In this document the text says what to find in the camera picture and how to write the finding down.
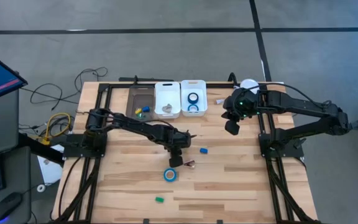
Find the white paper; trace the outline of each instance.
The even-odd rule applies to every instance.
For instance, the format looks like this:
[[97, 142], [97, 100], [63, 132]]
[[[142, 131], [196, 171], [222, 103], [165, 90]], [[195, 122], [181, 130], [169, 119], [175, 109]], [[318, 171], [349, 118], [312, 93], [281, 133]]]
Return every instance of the white paper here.
[[[57, 144], [56, 146], [51, 146], [52, 149], [63, 152], [65, 149], [63, 146]], [[55, 183], [60, 180], [62, 177], [63, 168], [59, 164], [51, 162], [46, 158], [38, 156], [38, 163], [40, 164], [42, 177], [44, 178], [44, 183]]]

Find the white round object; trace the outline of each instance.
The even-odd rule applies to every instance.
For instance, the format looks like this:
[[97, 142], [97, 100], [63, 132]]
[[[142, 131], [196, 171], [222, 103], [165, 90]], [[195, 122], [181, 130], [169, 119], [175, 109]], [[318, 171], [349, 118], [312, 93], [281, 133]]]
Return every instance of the white round object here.
[[47, 188], [47, 187], [44, 186], [44, 184], [40, 184], [40, 185], [38, 185], [38, 187], [37, 187], [37, 191], [40, 192], [40, 193], [42, 193], [42, 192], [45, 191], [46, 188]]
[[[251, 88], [251, 87], [254, 87], [257, 85], [259, 85], [257, 81], [247, 78], [241, 82], [240, 87], [241, 88]], [[259, 90], [259, 87], [253, 88], [253, 89], [251, 89], [251, 92], [256, 94], [258, 92], [258, 90]]]

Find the blue tape roll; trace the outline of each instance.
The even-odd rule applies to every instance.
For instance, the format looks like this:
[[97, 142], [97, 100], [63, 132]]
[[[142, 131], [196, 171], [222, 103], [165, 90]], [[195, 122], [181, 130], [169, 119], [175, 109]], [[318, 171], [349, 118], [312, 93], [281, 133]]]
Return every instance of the blue tape roll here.
[[189, 103], [191, 103], [191, 104], [196, 104], [196, 103], [198, 102], [198, 95], [197, 95], [197, 93], [190, 93], [190, 94], [187, 96], [187, 101], [189, 101]]
[[[171, 179], [169, 179], [169, 178], [167, 177], [167, 174], [168, 174], [169, 172], [173, 172], [173, 176], [172, 176]], [[165, 180], [165, 181], [167, 181], [167, 182], [174, 182], [176, 179], [177, 179], [177, 172], [176, 172], [174, 169], [168, 168], [168, 169], [166, 169], [166, 170], [164, 171], [164, 180]]]
[[196, 107], [196, 109], [197, 109], [197, 111], [199, 111], [199, 109], [198, 109], [198, 106], [197, 106], [197, 105], [189, 105], [189, 107], [187, 107], [187, 110], [188, 110], [188, 111], [190, 111], [190, 108], [191, 108], [192, 106], [195, 106], [195, 107]]

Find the black tape roll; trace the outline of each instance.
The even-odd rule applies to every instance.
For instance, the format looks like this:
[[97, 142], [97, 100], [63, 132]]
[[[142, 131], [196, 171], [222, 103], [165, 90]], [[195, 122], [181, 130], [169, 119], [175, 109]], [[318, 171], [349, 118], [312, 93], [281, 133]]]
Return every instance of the black tape roll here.
[[197, 93], [190, 93], [187, 96], [187, 101], [189, 101], [189, 103], [191, 104], [196, 104], [198, 102], [198, 95]]

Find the blue block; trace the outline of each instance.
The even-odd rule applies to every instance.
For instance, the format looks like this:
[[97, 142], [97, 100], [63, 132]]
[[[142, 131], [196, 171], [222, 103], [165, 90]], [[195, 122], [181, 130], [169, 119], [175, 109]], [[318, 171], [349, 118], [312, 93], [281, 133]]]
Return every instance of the blue block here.
[[145, 106], [145, 107], [142, 108], [142, 111], [143, 112], [149, 112], [150, 108], [148, 106]]
[[207, 153], [208, 153], [208, 149], [201, 148], [201, 149], [200, 149], [200, 153], [205, 153], [205, 154], [207, 154]]

